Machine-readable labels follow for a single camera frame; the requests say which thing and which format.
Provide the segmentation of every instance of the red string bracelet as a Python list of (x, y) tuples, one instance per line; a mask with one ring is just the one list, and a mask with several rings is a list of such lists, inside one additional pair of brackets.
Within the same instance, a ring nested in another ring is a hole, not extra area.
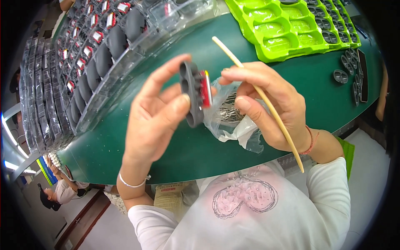
[(315, 136), (315, 139), (314, 139), (314, 137), (312, 136), (312, 133), (311, 133), (311, 129), (307, 125), (306, 125), (306, 128), (308, 129), (308, 131), (310, 132), (310, 135), (311, 135), (311, 145), (306, 151), (304, 151), (302, 153), (299, 153), (299, 154), (308, 154), (308, 153), (310, 153), (312, 148), (314, 147), (314, 143), (316, 142), (318, 136), (320, 135), (320, 133), (318, 132), (317, 135)]

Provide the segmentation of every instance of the green workbench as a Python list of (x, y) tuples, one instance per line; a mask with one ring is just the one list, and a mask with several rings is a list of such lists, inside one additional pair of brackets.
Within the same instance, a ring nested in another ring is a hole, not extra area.
[[(207, 69), (211, 80), (220, 76), (223, 68), (230, 67), (232, 61), (211, 40), (217, 36), (238, 57), (241, 62), (257, 61), (254, 45), (241, 34), (236, 20), (231, 14), (214, 18), (182, 39), (173, 43), (152, 61), (114, 104), (93, 131), (80, 136), (64, 150), (57, 153), (61, 164), (71, 170), (74, 180), (115, 184), (124, 153), (126, 125), (130, 103), (137, 93), (137, 86), (146, 77), (170, 58), (191, 53), (193, 61), (200, 69)], [(368, 65), (368, 102), (354, 104), (352, 81), (341, 85), (334, 81), (333, 71), (344, 70), (340, 56), (344, 51), (315, 54), (270, 64), (283, 78), (290, 82), (306, 99), (306, 121), (311, 128), (325, 129), (329, 132), (341, 128), (366, 108), (379, 96), (382, 81), (382, 59), (374, 41), (360, 36)], [(172, 78), (166, 86), (178, 81)], [(246, 151), (237, 141), (218, 141), (201, 124), (195, 129), (181, 122), (164, 155), (155, 162), (148, 184), (181, 182), (225, 174), (257, 164), (268, 162), (288, 154), (268, 146), (264, 139), (261, 154)]]

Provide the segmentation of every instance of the plastic bag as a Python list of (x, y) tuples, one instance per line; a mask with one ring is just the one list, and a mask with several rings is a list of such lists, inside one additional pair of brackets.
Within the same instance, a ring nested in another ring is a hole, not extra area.
[(219, 78), (211, 83), (218, 93), (212, 99), (212, 106), (204, 110), (204, 125), (221, 142), (238, 140), (244, 149), (261, 153), (264, 146), (260, 144), (260, 129), (250, 117), (240, 115), (234, 108), (236, 90), (241, 82), (220, 85), (218, 81)]

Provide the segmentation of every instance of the lime green tray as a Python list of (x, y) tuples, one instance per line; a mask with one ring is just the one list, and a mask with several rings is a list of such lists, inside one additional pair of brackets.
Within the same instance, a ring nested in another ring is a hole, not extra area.
[(326, 0), (331, 4), (329, 11), (338, 15), (337, 21), (342, 23), (342, 32), (348, 36), (349, 42), (341, 41), (332, 17), (324, 4), (320, 0), (317, 1), (318, 5), (315, 7), (324, 11), (324, 19), (330, 23), (330, 29), (327, 31), (336, 35), (338, 43), (330, 44), (324, 40), (322, 29), (318, 27), (315, 16), (304, 0), (294, 4), (282, 4), (279, 0), (225, 0), (233, 17), (238, 21), (243, 36), (255, 45), (258, 59), (265, 63), (361, 46), (354, 25), (342, 4), (333, 0), (342, 8), (342, 15), (348, 18), (348, 26), (354, 31), (356, 42), (351, 41), (345, 22), (332, 0)]

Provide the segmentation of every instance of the pink heart design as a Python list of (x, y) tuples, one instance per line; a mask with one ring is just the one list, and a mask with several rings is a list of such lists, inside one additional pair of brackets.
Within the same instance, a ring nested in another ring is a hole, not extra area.
[(278, 193), (268, 182), (248, 178), (237, 180), (214, 195), (212, 209), (218, 218), (236, 216), (243, 204), (257, 213), (267, 212), (276, 206)]

